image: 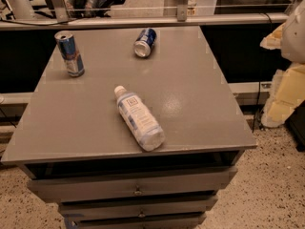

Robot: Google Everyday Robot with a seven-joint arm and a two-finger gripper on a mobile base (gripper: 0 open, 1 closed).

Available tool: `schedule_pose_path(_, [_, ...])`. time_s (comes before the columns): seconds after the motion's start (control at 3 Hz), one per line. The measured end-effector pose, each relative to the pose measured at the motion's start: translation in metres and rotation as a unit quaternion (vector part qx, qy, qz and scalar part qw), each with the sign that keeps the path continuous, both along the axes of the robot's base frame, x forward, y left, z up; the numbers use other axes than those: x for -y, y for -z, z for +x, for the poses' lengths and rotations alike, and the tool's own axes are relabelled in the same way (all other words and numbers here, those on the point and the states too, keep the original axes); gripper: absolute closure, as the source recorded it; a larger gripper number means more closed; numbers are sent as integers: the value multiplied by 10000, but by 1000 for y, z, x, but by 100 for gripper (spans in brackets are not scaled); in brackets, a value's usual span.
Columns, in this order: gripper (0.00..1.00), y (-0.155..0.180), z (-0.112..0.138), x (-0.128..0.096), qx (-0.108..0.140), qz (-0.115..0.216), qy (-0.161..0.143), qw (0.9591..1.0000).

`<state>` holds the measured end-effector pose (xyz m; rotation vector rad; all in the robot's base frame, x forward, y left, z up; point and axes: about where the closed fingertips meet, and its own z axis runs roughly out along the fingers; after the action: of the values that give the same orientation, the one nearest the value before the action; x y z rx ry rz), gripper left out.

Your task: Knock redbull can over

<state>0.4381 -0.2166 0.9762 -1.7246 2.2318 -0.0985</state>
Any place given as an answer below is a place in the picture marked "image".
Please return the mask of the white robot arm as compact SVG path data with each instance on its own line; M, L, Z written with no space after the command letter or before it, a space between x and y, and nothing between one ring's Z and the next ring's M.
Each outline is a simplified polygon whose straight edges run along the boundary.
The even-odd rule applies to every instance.
M291 62L287 70L275 72L270 96L263 108L261 123L276 128L305 101L305 0L283 24L263 38L260 47L279 49L281 56Z

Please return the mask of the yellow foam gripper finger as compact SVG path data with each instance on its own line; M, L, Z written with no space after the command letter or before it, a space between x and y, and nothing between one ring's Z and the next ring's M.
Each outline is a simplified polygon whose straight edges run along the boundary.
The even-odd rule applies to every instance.
M286 71L277 70L261 123L268 128L282 125L304 100L305 65L292 63Z
M273 32L264 37L260 42L260 47L267 50L280 50L283 27L284 25L281 24Z

